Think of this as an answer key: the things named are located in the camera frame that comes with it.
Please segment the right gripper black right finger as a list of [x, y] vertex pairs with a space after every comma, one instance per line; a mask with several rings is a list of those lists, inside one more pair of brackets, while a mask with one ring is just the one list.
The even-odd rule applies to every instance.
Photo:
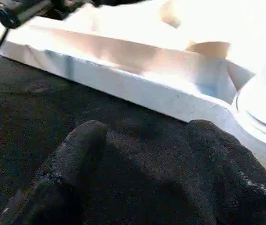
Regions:
[[233, 135], [207, 120], [192, 120], [185, 135], [201, 184], [226, 225], [266, 225], [266, 169]]

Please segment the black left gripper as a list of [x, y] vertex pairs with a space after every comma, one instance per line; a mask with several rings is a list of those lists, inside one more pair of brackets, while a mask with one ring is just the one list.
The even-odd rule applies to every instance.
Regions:
[[0, 0], [0, 22], [9, 29], [16, 29], [35, 16], [64, 20], [92, 0]]

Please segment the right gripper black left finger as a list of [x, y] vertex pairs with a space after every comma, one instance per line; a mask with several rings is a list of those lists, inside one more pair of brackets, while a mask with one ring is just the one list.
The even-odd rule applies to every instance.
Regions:
[[71, 131], [18, 190], [0, 215], [1, 225], [83, 225], [90, 185], [106, 150], [107, 126], [96, 120]]

